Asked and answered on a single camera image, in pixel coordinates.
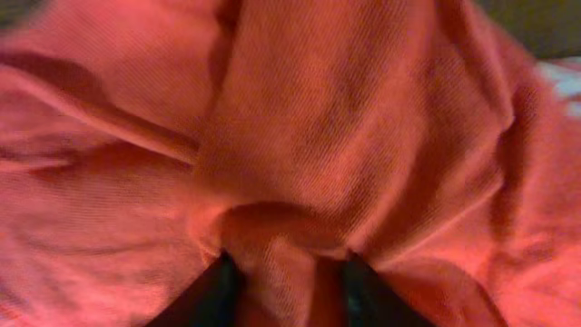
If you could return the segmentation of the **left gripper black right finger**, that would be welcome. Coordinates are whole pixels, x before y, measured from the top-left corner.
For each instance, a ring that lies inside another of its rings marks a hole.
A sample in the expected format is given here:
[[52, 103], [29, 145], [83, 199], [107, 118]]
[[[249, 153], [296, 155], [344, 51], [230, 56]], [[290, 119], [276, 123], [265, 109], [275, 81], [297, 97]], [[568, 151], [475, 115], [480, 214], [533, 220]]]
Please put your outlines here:
[[435, 327], [355, 253], [342, 265], [342, 285], [349, 327]]

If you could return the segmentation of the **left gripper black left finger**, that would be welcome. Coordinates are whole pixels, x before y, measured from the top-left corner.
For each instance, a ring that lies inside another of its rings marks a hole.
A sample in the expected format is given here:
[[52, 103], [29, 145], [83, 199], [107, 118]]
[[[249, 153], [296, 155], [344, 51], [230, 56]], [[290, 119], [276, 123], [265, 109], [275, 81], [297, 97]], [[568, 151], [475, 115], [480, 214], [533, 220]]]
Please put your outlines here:
[[243, 273], [232, 257], [219, 257], [146, 327], [232, 327]]

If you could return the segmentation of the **orange t-shirt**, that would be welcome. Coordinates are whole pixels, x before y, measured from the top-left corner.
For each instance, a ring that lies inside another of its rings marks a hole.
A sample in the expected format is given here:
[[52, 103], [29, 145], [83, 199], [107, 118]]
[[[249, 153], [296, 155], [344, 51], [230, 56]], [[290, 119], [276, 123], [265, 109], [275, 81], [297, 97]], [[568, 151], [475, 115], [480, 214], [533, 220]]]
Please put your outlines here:
[[239, 326], [580, 323], [580, 121], [470, 1], [52, 1], [1, 37], [1, 323], [144, 326], [221, 251]]

